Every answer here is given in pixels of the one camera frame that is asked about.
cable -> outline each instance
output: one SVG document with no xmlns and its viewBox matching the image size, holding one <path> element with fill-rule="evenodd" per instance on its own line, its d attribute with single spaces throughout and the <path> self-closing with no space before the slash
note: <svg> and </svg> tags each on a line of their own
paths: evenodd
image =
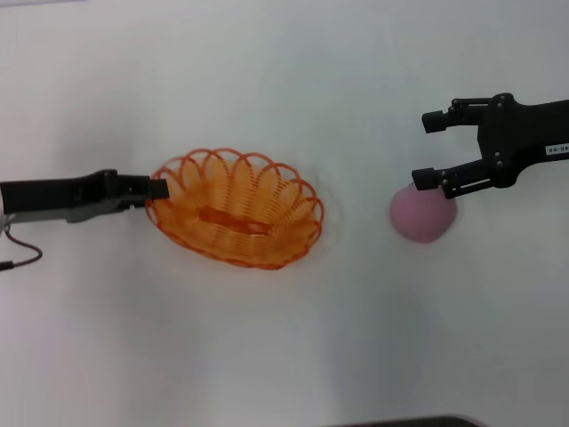
<svg viewBox="0 0 569 427">
<path fill-rule="evenodd" d="M 10 233 L 10 224 L 8 224 L 4 227 L 4 233 L 6 233 L 6 237 L 8 239 L 10 239 L 10 241 L 15 243 L 16 245 L 23 246 L 23 247 L 26 247 L 27 249 L 31 249 L 32 251 L 35 251 L 36 256 L 34 256 L 33 258 L 30 258 L 28 260 L 20 261 L 20 262 L 14 262 L 14 261 L 0 262 L 0 271 L 15 269 L 16 267 L 23 267 L 25 265 L 29 265 L 32 262 L 36 262 L 36 261 L 40 260 L 44 256 L 44 252 L 39 247 L 31 245 L 30 243 L 22 242 L 21 240 L 18 240 L 17 238 L 15 238 Z"/>
</svg>

pink ball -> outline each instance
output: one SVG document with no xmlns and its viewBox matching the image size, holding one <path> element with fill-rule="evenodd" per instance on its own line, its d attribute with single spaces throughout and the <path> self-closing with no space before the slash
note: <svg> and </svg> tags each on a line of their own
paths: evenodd
<svg viewBox="0 0 569 427">
<path fill-rule="evenodd" d="M 404 237 L 420 243 L 440 238 L 456 219 L 456 201 L 447 200 L 441 189 L 418 191 L 414 184 L 391 199 L 389 216 Z"/>
</svg>

woven basket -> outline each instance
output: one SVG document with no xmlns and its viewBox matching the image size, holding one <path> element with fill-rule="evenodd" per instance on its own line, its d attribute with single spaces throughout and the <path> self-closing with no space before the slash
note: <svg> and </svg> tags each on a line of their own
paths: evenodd
<svg viewBox="0 0 569 427">
<path fill-rule="evenodd" d="M 168 238 L 241 267 L 278 270 L 306 255 L 322 233 L 324 206 L 288 165 L 234 149 L 196 149 L 152 178 L 170 199 L 147 203 Z"/>
</svg>

